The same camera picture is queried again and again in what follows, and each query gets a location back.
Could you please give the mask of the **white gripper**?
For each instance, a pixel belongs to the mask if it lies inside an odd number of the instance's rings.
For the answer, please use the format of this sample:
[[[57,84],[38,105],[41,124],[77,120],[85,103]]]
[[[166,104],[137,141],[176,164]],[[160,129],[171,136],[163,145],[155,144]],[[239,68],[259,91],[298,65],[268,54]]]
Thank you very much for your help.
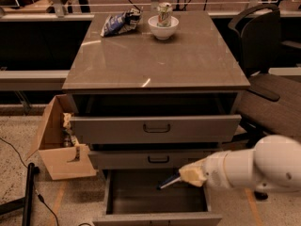
[[[230,187],[224,163],[229,151],[212,153],[205,159],[184,165],[179,169],[181,180],[192,186],[226,189]]]

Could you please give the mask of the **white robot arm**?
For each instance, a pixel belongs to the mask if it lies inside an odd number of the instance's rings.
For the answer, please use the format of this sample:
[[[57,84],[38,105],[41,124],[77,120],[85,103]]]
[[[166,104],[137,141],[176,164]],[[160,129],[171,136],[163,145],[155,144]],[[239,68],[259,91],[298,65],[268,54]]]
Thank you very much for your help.
[[[263,137],[252,149],[213,153],[181,167],[179,173],[193,186],[299,193],[301,144],[279,135]]]

